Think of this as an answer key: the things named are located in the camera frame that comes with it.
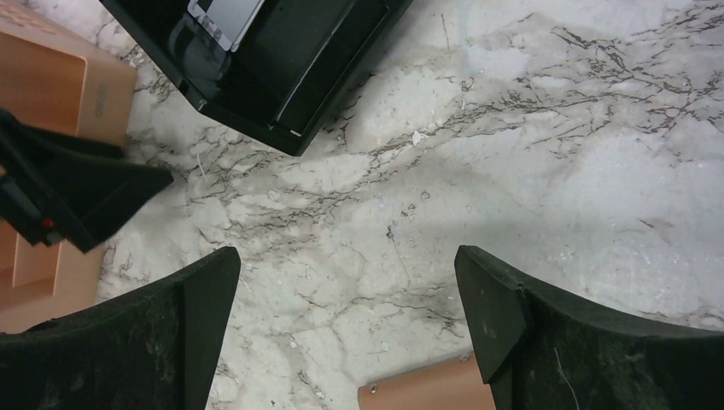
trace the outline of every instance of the black device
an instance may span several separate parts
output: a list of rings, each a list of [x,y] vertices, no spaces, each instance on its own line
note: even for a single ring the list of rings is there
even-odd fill
[[[455,272],[498,410],[704,410],[721,403],[724,333],[616,311],[471,246],[460,247]]]
[[[412,2],[100,1],[194,108],[290,155],[304,152]],[[235,1],[232,24],[222,17]]]
[[[32,245],[67,239],[89,252],[173,181],[169,171],[123,156],[107,143],[24,125],[0,108],[0,217]]]
[[[203,410],[240,269],[223,248],[81,312],[0,333],[0,408]]]

